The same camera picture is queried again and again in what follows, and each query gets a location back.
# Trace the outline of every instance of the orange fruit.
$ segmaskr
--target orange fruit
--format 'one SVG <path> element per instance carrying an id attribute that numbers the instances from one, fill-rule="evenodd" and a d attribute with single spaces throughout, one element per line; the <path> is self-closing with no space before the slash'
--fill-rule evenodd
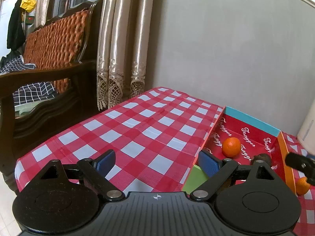
<path id="1" fill-rule="evenodd" d="M 308 178 L 301 177 L 298 181 L 296 181 L 296 193 L 297 195 L 304 195 L 311 188 L 311 185 L 306 182 Z"/>
<path id="2" fill-rule="evenodd" d="M 222 144 L 222 152 L 226 157 L 235 157 L 241 152 L 241 142 L 236 137 L 227 138 Z"/>

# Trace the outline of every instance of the white container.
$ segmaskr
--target white container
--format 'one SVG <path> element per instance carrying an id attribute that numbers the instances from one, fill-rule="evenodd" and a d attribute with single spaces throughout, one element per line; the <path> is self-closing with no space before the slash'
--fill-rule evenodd
<path id="1" fill-rule="evenodd" d="M 297 134 L 297 139 L 309 154 L 315 155 L 315 100 Z"/>

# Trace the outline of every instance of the silver bolt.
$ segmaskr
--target silver bolt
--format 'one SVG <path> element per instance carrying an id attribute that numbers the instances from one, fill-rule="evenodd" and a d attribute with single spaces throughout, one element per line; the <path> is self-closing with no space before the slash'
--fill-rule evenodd
<path id="1" fill-rule="evenodd" d="M 196 198 L 205 198 L 208 196 L 208 193 L 204 190 L 196 190 L 193 192 L 193 195 L 196 197 Z"/>
<path id="2" fill-rule="evenodd" d="M 118 190 L 111 190 L 111 191 L 108 191 L 106 194 L 109 198 L 113 198 L 113 199 L 119 198 L 122 195 L 121 191 L 118 191 Z"/>

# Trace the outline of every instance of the woven backrest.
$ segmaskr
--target woven backrest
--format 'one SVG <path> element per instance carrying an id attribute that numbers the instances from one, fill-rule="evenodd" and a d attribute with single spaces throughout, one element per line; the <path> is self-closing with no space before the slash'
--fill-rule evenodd
<path id="1" fill-rule="evenodd" d="M 31 63 L 31 59 L 32 59 L 32 55 L 35 49 L 35 45 L 36 45 L 36 40 L 37 40 L 37 36 L 39 34 L 39 30 L 30 33 L 26 39 L 26 43 L 25 43 L 25 50 L 24 50 L 24 54 L 23 54 L 23 58 L 24 58 L 24 63 Z"/>
<path id="2" fill-rule="evenodd" d="M 37 31 L 36 43 L 27 62 L 36 64 L 37 70 L 45 70 L 61 68 L 73 61 L 83 42 L 87 15 L 88 10 L 84 9 Z M 68 86 L 68 79 L 55 81 L 54 85 L 62 93 Z"/>

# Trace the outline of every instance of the wooden armrest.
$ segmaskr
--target wooden armrest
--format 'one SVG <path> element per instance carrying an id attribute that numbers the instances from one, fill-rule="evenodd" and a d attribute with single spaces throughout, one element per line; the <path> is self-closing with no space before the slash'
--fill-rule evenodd
<path id="1" fill-rule="evenodd" d="M 75 61 L 65 64 L 62 68 L 50 70 L 23 70 L 0 76 L 0 99 L 12 94 L 21 86 L 28 83 L 43 81 L 55 81 L 64 78 L 71 78 L 73 75 L 85 72 L 96 71 L 96 60 Z"/>

